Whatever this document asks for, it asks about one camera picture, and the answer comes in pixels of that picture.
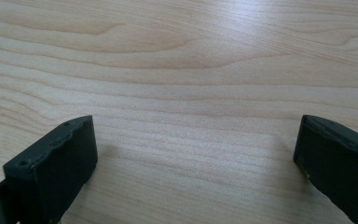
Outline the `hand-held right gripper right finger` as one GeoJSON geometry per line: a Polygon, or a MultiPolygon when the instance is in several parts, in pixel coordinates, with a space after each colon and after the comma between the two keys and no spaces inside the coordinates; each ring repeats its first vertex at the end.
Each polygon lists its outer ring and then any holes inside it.
{"type": "Polygon", "coordinates": [[[358,133],[329,119],[302,117],[295,164],[308,180],[358,224],[358,133]]]}

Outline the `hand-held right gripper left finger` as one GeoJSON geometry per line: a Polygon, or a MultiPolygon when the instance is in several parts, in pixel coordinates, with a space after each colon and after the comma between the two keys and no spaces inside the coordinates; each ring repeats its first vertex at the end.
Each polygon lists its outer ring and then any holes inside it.
{"type": "Polygon", "coordinates": [[[91,116],[68,120],[4,165],[9,221],[57,224],[98,161],[91,116]]]}

